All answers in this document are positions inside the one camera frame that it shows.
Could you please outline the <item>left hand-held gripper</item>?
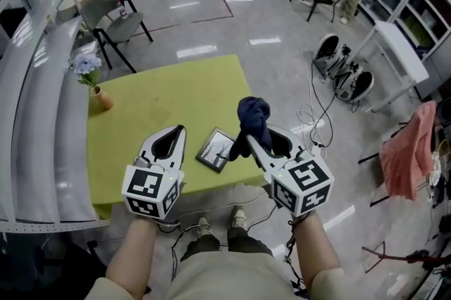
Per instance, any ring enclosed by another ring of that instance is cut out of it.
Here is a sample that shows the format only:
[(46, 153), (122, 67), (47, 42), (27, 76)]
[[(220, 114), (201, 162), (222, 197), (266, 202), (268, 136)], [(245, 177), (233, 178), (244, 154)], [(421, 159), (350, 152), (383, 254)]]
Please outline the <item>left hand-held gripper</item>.
[[(133, 165), (128, 165), (121, 194), (135, 215), (164, 220), (183, 188), (187, 131), (183, 125), (166, 127), (146, 138)], [(165, 161), (163, 167), (157, 161)]]

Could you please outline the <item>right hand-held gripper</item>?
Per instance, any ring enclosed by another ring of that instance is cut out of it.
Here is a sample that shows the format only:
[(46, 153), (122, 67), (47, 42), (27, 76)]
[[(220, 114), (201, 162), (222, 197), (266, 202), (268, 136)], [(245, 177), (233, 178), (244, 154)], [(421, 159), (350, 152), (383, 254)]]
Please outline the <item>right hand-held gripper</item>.
[[(252, 136), (246, 140), (251, 154), (264, 171), (271, 198), (300, 217), (327, 202), (334, 185), (334, 177), (320, 155), (306, 151), (299, 137), (277, 125), (267, 125), (272, 147), (265, 150)], [(275, 158), (286, 158), (276, 165)]]

